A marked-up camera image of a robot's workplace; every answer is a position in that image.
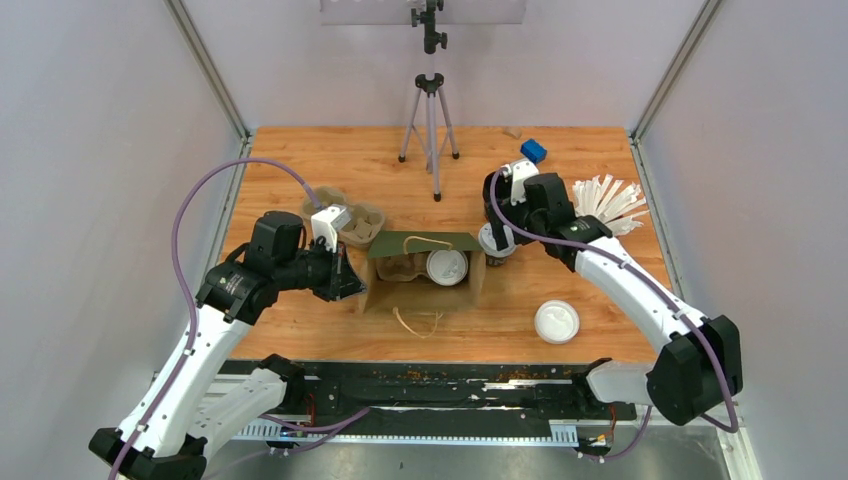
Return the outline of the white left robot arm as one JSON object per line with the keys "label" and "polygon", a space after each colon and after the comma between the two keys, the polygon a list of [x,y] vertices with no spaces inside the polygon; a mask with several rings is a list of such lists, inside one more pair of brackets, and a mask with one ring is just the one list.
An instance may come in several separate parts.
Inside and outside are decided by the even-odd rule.
{"label": "white left robot arm", "polygon": [[314,238],[305,244],[301,217],[269,211],[256,221],[250,241],[207,273],[189,300],[186,331],[143,399],[119,426],[97,430],[89,442],[112,476],[199,479],[248,423],[275,408],[293,413],[304,405],[304,368],[277,354],[215,403],[200,403],[281,292],[309,290],[326,302],[365,292],[338,238],[351,219],[341,205],[321,209],[310,218]]}

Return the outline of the white single cup lid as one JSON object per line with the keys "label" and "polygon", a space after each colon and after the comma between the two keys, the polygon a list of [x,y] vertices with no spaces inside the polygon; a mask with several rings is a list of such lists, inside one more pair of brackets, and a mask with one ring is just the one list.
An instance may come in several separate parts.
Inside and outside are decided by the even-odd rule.
{"label": "white single cup lid", "polygon": [[440,286],[452,287],[462,282],[469,271],[468,258],[462,251],[434,250],[425,263],[429,279]]}

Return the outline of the single pulp cup carrier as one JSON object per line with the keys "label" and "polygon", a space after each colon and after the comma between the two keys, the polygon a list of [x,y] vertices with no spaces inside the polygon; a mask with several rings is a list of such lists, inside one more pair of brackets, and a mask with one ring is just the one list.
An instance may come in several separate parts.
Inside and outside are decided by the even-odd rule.
{"label": "single pulp cup carrier", "polygon": [[426,276],[427,252],[409,253],[376,259],[376,272],[386,282],[411,282]]}

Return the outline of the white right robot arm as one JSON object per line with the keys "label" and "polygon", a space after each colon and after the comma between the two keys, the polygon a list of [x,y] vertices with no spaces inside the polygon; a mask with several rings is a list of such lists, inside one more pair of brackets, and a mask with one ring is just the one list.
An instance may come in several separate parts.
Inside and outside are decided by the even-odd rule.
{"label": "white right robot arm", "polygon": [[738,431],[733,397],[743,389],[743,372],[732,320],[706,316],[654,279],[607,224],[577,213],[556,173],[503,166],[487,175],[482,197],[498,248],[507,245],[506,230],[517,245],[541,243],[547,255],[603,292],[658,355],[651,364],[592,363],[570,392],[577,413],[592,418],[610,403],[639,404],[678,426],[702,418]]}

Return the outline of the green paper bag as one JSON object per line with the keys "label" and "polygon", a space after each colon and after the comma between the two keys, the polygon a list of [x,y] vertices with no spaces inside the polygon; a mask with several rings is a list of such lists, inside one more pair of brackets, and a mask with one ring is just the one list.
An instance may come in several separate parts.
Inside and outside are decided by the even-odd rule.
{"label": "green paper bag", "polygon": [[382,231],[367,252],[358,312],[389,315],[419,339],[447,314],[477,307],[486,259],[468,232]]}

